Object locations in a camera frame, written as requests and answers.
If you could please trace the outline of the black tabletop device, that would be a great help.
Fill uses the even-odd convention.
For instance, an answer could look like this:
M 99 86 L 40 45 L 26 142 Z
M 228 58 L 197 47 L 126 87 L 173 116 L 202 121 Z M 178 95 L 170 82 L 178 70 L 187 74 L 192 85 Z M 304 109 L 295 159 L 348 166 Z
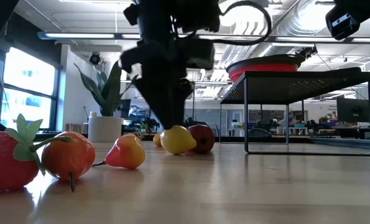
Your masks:
M 195 121 L 192 117 L 189 117 L 186 119 L 186 124 L 187 126 L 195 126 L 195 125 L 205 125 L 207 126 L 207 124 L 203 121 Z

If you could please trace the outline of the long blue-edged bench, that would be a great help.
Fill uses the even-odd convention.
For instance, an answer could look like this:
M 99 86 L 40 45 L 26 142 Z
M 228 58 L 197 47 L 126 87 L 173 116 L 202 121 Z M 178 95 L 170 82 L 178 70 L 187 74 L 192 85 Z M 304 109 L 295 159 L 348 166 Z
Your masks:
M 370 140 L 365 139 L 308 138 L 308 140 L 313 144 L 370 149 Z

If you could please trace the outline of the ribbed silver ceiling duct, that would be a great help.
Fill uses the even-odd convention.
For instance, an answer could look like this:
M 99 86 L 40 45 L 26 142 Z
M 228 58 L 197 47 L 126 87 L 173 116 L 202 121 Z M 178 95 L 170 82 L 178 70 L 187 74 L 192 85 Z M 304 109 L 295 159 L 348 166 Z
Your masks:
M 326 27 L 325 16 L 333 5 L 316 4 L 323 0 L 300 0 L 300 2 L 284 17 L 272 31 L 278 36 L 314 36 Z M 273 43 L 259 44 L 252 52 L 252 57 L 263 57 L 277 54 L 291 54 L 294 47 L 284 44 L 275 46 Z

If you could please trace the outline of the large dark monitor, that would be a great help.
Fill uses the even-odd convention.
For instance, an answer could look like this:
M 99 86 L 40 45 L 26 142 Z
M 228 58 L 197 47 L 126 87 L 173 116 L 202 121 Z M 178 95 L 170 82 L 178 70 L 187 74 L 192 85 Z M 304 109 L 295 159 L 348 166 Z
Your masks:
M 349 98 L 337 98 L 338 121 L 369 122 L 369 101 Z

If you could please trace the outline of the large glass window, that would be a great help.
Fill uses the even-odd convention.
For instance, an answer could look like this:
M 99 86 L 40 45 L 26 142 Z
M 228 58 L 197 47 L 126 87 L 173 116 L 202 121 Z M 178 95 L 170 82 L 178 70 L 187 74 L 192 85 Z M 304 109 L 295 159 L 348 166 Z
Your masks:
M 0 50 L 0 123 L 16 128 L 17 116 L 41 119 L 41 130 L 54 130 L 60 70 L 19 49 Z

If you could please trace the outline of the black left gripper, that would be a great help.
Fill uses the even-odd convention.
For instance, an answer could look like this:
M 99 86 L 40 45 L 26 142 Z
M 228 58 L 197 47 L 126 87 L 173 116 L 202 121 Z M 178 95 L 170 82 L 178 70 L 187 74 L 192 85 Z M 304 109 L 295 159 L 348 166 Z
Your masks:
M 133 65 L 141 66 L 135 86 L 163 128 L 171 129 L 183 124 L 185 101 L 194 90 L 192 82 L 184 78 L 187 69 L 211 70 L 214 54 L 213 43 L 207 39 L 143 37 L 136 47 L 122 53 L 119 67 L 130 73 Z M 178 79 L 173 89 L 172 82 Z

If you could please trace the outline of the person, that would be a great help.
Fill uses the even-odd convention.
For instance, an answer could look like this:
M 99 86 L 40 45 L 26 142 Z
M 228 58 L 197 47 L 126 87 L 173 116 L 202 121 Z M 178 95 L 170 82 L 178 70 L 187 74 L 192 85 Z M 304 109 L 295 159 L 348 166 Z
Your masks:
M 285 134 L 286 127 L 290 127 L 291 125 L 296 122 L 295 115 L 293 111 L 289 112 L 288 118 L 284 117 L 284 119 L 280 120 L 277 124 L 277 134 Z

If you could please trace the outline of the potted aloe plant white pot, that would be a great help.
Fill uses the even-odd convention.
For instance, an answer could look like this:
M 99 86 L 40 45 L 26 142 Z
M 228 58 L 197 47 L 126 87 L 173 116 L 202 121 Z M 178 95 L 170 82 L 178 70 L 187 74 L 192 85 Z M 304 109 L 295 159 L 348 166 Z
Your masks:
M 88 118 L 88 139 L 91 142 L 114 142 L 122 135 L 123 119 L 114 114 L 120 110 L 123 94 L 128 91 L 138 76 L 134 75 L 128 86 L 121 89 L 121 74 L 123 69 L 115 62 L 109 75 L 97 73 L 97 82 L 80 72 L 84 87 L 91 93 L 99 105 L 100 115 Z

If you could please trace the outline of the dark red toy pomegranate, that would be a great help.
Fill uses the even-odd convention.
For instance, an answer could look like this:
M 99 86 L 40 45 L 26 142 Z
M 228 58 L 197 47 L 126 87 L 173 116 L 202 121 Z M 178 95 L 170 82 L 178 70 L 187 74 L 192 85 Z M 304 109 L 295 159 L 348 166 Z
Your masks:
M 215 135 L 207 125 L 194 125 L 189 127 L 189 132 L 197 142 L 196 146 L 190 150 L 196 154 L 208 154 L 215 143 Z

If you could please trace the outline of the yellow toy lemon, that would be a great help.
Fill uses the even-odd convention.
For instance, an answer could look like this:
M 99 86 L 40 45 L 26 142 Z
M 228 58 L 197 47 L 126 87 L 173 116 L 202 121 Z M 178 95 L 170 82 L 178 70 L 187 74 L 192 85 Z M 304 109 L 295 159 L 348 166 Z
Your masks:
M 179 125 L 165 129 L 160 135 L 160 142 L 164 150 L 175 155 L 188 152 L 197 145 L 189 130 Z

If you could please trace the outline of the small dark background plant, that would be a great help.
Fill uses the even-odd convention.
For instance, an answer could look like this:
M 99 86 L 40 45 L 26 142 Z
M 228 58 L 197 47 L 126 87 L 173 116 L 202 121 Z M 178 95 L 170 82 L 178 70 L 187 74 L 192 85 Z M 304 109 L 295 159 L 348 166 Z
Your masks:
M 146 132 L 155 132 L 160 127 L 160 123 L 156 119 L 146 118 L 141 121 L 141 129 L 145 129 Z

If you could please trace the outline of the black perforated metal shelf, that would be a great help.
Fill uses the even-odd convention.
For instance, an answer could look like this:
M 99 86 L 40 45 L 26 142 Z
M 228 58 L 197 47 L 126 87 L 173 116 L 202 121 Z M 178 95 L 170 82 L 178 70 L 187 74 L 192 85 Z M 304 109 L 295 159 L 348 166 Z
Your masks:
M 326 72 L 246 71 L 221 99 L 221 105 L 244 106 L 244 151 L 255 155 L 324 156 L 324 152 L 250 151 L 248 137 L 249 105 L 289 105 L 362 83 L 368 84 L 370 107 L 370 72 L 360 68 Z

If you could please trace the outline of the red grey collapsible colander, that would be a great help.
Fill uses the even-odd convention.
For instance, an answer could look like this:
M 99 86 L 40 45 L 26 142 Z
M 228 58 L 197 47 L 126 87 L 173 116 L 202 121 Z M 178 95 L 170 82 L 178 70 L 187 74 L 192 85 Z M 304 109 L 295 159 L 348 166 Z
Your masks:
M 296 72 L 306 61 L 302 55 L 278 54 L 264 57 L 248 58 L 232 63 L 226 68 L 229 79 L 236 83 L 247 71 L 251 72 Z

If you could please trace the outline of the long linear ceiling light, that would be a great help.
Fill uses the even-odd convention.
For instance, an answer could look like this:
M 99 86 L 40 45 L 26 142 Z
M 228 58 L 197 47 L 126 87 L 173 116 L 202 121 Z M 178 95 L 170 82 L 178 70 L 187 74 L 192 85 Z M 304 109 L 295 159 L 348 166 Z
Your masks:
M 85 40 L 139 40 L 139 34 L 125 33 L 53 33 L 53 32 L 38 32 L 38 37 L 43 40 L 58 40 L 58 39 L 85 39 Z M 197 34 L 201 39 L 211 40 L 257 40 L 258 35 L 223 35 L 223 34 Z M 370 37 L 347 37 L 343 40 L 336 40 L 332 37 L 322 36 L 277 36 L 270 35 L 266 42 L 282 42 L 282 43 L 315 43 L 315 44 L 370 44 Z

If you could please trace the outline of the black ceiling mounted device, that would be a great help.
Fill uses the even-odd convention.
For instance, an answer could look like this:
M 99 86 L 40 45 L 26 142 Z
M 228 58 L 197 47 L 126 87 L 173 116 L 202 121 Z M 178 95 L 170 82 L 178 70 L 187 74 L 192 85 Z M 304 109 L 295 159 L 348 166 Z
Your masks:
M 313 47 L 302 47 L 301 49 L 298 49 L 295 51 L 295 55 L 302 56 L 305 59 L 308 59 L 312 55 L 315 55 L 317 53 L 318 53 L 318 50 L 315 45 Z

